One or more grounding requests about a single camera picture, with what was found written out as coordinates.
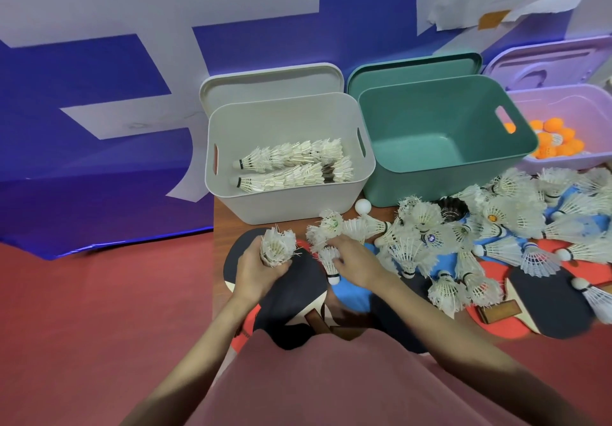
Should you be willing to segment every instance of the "bin handle hole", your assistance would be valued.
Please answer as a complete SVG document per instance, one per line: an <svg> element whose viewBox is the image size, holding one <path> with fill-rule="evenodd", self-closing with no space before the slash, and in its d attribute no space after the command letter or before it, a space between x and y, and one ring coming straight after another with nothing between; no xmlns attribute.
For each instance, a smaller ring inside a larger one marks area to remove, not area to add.
<svg viewBox="0 0 612 426"><path fill-rule="evenodd" d="M212 161L212 172L217 174L217 166L219 164L219 149L217 148L217 144L214 144L215 149L215 159Z"/></svg>
<svg viewBox="0 0 612 426"><path fill-rule="evenodd" d="M363 139L361 139L361 131L359 131L359 128L357 128L357 140L359 141L359 147L361 147L363 158L365 158L365 146L363 145Z"/></svg>
<svg viewBox="0 0 612 426"><path fill-rule="evenodd" d="M497 115L497 118L499 118L499 120L501 121L501 124L504 125L504 129L509 134L512 134L514 131L510 131L505 125L505 123L512 123L512 120L510 119L508 112L506 112L506 109L500 105L495 109L495 114Z"/></svg>

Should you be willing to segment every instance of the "person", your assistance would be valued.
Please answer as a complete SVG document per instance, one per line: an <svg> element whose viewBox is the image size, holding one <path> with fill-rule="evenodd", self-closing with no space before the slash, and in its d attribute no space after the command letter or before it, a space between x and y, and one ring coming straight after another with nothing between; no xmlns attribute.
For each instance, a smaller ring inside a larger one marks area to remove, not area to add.
<svg viewBox="0 0 612 426"><path fill-rule="evenodd" d="M367 329L353 341L311 337L285 351L262 330L210 388L241 322L282 276L259 258L261 237L238 261L232 297L204 335L122 426L183 425L203 401L205 424L589 425L551 387L457 324L347 236L330 239L340 275L397 313L431 357Z"/></svg>

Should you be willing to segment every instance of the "red floor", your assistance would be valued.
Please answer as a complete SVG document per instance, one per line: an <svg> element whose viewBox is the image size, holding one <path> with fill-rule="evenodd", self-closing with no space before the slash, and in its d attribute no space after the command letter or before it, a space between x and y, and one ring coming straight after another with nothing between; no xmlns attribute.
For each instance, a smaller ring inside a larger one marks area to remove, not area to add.
<svg viewBox="0 0 612 426"><path fill-rule="evenodd" d="M1 423L117 424L210 322L212 234L53 262L0 245ZM612 423L612 327L503 348Z"/></svg>

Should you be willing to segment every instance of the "purple bin lid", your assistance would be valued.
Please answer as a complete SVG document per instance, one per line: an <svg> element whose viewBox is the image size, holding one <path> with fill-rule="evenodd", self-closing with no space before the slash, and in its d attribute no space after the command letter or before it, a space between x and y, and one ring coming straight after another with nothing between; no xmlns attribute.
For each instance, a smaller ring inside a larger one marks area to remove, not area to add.
<svg viewBox="0 0 612 426"><path fill-rule="evenodd" d="M612 36L559 41L508 49L482 74L507 91L583 84L612 54Z"/></svg>

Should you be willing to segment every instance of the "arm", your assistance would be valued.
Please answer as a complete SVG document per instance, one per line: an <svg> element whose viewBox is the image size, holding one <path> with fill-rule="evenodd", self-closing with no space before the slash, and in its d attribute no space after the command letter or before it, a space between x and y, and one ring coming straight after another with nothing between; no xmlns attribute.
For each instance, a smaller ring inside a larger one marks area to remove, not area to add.
<svg viewBox="0 0 612 426"><path fill-rule="evenodd" d="M361 244L346 236L328 244L340 251L340 274L382 298L450 374L531 424L592 424L509 355L415 294Z"/></svg>
<svg viewBox="0 0 612 426"><path fill-rule="evenodd" d="M242 321L285 274L291 261L276 268L259 258L261 236L238 260L234 293L185 358L134 407L121 426L181 426L208 392Z"/></svg>

